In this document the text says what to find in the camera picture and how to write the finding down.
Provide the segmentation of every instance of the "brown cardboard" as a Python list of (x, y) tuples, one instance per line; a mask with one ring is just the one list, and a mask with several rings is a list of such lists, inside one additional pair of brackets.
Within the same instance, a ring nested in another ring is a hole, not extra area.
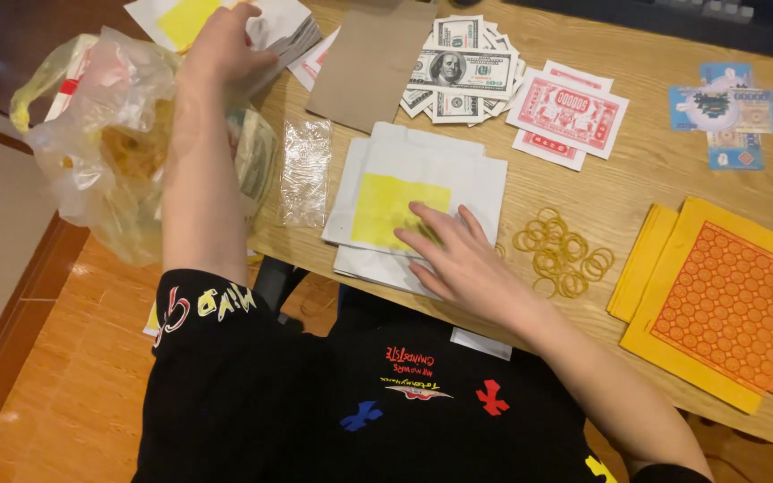
[(436, 4), (351, 4), (306, 110), (368, 133), (392, 122), (435, 17)]

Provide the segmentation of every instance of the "hand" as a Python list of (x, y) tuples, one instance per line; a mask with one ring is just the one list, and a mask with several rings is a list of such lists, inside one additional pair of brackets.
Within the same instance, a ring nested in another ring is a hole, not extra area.
[(458, 213), (467, 226), (423, 203), (410, 204), (411, 212), (432, 227), (443, 248), (428, 238), (395, 229), (395, 236), (422, 255), (435, 269), (411, 263), (411, 271), (438, 297), (468, 312), (506, 326), (522, 319), (522, 307), (535, 294), (519, 280), (488, 244), (476, 216), (463, 204)]
[(246, 33), (246, 21), (260, 15), (260, 8), (246, 3), (231, 10), (217, 8), (193, 42), (178, 77), (185, 83), (207, 82), (210, 87), (221, 87), (275, 64), (279, 60), (276, 52), (250, 49), (252, 39)]

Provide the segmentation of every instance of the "yellow plastic bag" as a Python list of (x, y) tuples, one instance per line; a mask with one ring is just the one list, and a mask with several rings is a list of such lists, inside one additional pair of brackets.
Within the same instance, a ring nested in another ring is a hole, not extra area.
[[(171, 51), (104, 27), (96, 43), (82, 35), (53, 51), (11, 100), (11, 121), (26, 131), (32, 101), (63, 81), (78, 82), (70, 98), (62, 101), (67, 96), (59, 94), (51, 116), (25, 140), (50, 181), (61, 218), (90, 227), (100, 243), (135, 266), (161, 258), (162, 172), (179, 64)], [(227, 112), (251, 218), (270, 187), (276, 136), (252, 109), (227, 106)]]

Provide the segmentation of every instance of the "blue cross graphic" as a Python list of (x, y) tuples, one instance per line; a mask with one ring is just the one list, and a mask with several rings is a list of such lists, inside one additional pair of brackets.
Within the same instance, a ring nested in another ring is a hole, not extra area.
[(384, 415), (380, 409), (372, 410), (372, 406), (377, 401), (366, 401), (358, 404), (360, 411), (356, 416), (348, 416), (345, 419), (339, 421), (339, 424), (344, 427), (345, 431), (355, 432), (362, 426), (366, 425), (366, 421), (374, 421)]

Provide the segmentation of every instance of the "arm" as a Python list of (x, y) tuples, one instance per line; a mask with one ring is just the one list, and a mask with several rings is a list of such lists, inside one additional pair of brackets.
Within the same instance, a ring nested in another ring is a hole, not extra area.
[[(591, 340), (552, 303), (518, 280), (491, 249), (467, 208), (459, 207), (466, 228), (421, 203), (411, 203), (411, 211), (444, 243), (440, 249), (424, 236), (396, 230), (396, 236), (435, 268), (436, 274), (411, 264), (423, 285), (526, 342), (621, 450), (632, 475), (650, 464), (671, 463), (712, 478), (691, 428), (670, 402), (620, 357)], [(479, 286), (497, 289), (479, 291)]]
[(222, 109), (226, 82), (273, 64), (252, 51), (251, 4), (209, 17), (178, 70), (174, 131), (163, 176), (163, 271), (194, 268), (246, 284), (246, 225)]

